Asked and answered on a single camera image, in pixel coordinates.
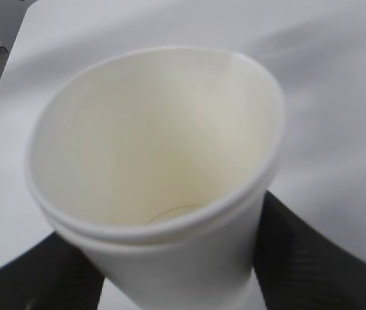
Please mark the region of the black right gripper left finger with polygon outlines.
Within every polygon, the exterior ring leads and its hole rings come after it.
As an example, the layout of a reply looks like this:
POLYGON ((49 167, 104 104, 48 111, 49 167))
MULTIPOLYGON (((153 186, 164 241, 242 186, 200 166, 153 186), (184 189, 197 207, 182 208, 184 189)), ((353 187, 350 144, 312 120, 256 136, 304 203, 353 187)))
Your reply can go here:
POLYGON ((52 233, 0 267, 0 309, 97 309, 104 276, 52 233))

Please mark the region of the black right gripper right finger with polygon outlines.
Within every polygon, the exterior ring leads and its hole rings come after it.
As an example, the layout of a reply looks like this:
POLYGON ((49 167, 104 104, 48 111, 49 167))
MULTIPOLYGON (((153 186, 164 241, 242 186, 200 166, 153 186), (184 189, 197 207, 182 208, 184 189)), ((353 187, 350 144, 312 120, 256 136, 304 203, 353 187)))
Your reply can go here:
POLYGON ((267 192, 254 250, 267 309, 366 309, 366 263, 267 192))

